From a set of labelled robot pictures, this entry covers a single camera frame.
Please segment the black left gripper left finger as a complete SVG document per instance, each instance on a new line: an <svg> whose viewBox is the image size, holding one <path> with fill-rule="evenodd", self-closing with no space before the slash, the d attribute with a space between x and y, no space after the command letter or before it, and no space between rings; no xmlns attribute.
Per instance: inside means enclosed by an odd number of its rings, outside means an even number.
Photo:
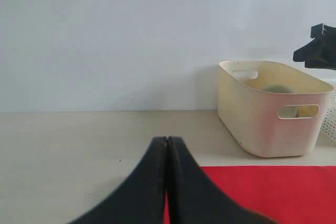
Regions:
<svg viewBox="0 0 336 224"><path fill-rule="evenodd" d="M72 223L163 223L167 138L155 137L132 173Z"/></svg>

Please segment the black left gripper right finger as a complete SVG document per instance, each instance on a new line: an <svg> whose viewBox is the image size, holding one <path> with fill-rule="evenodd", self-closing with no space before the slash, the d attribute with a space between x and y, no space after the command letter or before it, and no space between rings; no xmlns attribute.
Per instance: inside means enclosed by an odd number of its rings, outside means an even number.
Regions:
<svg viewBox="0 0 336 224"><path fill-rule="evenodd" d="M167 139L166 185L171 223L275 223L220 190L181 137Z"/></svg>

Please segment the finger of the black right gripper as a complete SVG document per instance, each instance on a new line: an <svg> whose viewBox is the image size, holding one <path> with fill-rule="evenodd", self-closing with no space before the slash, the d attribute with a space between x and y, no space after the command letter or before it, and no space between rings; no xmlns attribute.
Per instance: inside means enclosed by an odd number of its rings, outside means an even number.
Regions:
<svg viewBox="0 0 336 224"><path fill-rule="evenodd" d="M311 27L310 38L317 39L335 51L335 31L336 28L325 24L318 24Z"/></svg>
<svg viewBox="0 0 336 224"><path fill-rule="evenodd" d="M294 62L303 62L305 68L335 71L335 35L311 37L305 46L293 52Z"/></svg>

